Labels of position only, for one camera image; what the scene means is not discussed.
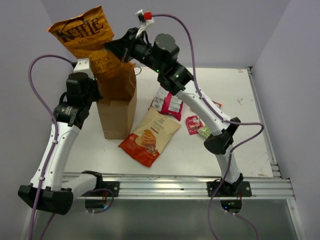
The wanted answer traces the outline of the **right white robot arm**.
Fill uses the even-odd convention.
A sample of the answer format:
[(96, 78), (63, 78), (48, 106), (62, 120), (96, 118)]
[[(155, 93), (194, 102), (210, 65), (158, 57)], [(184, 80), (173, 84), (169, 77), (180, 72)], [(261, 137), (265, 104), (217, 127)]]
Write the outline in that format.
[(151, 44), (142, 36), (136, 37), (137, 32), (138, 28), (130, 28), (122, 38), (103, 46), (124, 63), (135, 59), (155, 71), (160, 86), (195, 111), (211, 131), (204, 147), (218, 161), (223, 181), (220, 190), (227, 196), (235, 196), (241, 190), (243, 175), (230, 151), (241, 121), (235, 117), (235, 124), (230, 124), (232, 118), (219, 113), (213, 102), (205, 103), (206, 95), (195, 87), (194, 76), (178, 62), (180, 49), (171, 35), (160, 33)]

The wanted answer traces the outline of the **pink silver chips bag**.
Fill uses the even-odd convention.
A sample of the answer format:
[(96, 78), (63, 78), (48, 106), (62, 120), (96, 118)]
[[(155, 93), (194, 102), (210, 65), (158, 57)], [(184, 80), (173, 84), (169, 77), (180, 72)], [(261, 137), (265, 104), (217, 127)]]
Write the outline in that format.
[(183, 104), (182, 100), (161, 87), (153, 98), (150, 106), (155, 108), (160, 114), (172, 116), (180, 121)]

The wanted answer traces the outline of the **orange Kettle chips bag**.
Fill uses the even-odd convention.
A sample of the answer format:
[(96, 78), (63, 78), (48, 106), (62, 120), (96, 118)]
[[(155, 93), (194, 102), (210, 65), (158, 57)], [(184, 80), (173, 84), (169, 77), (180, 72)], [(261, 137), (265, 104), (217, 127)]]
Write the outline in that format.
[(74, 18), (53, 24), (48, 30), (77, 59), (88, 58), (95, 75), (116, 75), (131, 70), (132, 63), (123, 63), (104, 44), (113, 40), (114, 33), (101, 6)]

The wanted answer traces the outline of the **brown paper bag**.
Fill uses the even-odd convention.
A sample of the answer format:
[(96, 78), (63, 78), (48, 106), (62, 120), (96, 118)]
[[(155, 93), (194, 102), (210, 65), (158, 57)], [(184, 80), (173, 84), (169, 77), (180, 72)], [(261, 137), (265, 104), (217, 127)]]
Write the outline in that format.
[(97, 76), (100, 94), (97, 110), (104, 138), (123, 140), (131, 132), (137, 106), (135, 65), (124, 63)]

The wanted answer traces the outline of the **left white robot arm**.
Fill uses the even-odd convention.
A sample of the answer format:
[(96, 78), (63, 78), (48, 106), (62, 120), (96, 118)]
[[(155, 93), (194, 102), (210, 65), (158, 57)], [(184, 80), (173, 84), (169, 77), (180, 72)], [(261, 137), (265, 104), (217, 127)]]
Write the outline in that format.
[(66, 92), (53, 111), (50, 138), (40, 165), (27, 185), (21, 185), (18, 196), (31, 208), (65, 215), (73, 201), (85, 193), (103, 193), (102, 174), (85, 170), (80, 176), (63, 183), (65, 166), (77, 136), (89, 116), (92, 103), (102, 98), (92, 73), (71, 73)]

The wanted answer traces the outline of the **cassava chips bag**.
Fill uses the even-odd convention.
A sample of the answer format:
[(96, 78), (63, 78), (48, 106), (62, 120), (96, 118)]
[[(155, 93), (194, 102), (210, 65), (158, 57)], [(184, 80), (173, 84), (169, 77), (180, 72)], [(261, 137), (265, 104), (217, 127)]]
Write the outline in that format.
[(140, 164), (151, 167), (181, 125), (150, 107), (135, 130), (118, 146)]

